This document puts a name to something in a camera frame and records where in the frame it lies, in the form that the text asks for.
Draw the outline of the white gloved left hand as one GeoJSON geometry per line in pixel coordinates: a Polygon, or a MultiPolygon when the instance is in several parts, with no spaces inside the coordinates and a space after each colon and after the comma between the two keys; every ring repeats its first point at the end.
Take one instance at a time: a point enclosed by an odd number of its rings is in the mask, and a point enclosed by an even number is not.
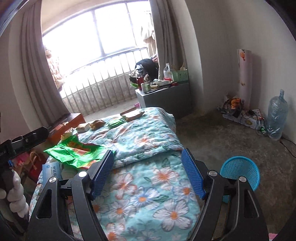
{"type": "Polygon", "coordinates": [[[14,170],[11,170],[11,172],[13,173],[13,188],[9,192],[1,188],[1,199],[7,198],[11,212],[17,213],[20,218],[24,218],[29,212],[29,205],[23,194],[23,186],[19,175],[14,170]]]}

